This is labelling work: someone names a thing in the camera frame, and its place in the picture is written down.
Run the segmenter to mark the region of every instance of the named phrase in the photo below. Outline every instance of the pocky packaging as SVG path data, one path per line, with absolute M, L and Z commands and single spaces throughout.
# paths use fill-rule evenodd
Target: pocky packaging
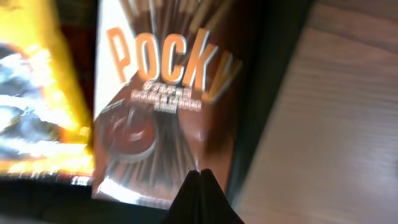
M 259 8 L 241 0 L 102 0 L 94 195 L 168 208 L 189 170 L 226 188 Z
M 93 171 L 90 115 L 55 15 L 48 0 L 0 1 L 0 177 L 77 184 Z

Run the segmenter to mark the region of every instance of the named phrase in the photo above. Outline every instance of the snack bag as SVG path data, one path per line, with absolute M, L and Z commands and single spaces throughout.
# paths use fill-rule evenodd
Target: snack bag
M 0 176 L 77 183 L 93 171 L 90 116 L 52 4 L 0 1 Z

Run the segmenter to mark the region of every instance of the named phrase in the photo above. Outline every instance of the wooden table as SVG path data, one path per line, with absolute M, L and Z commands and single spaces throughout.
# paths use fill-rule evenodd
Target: wooden table
M 398 1 L 314 5 L 237 211 L 246 223 L 398 223 Z

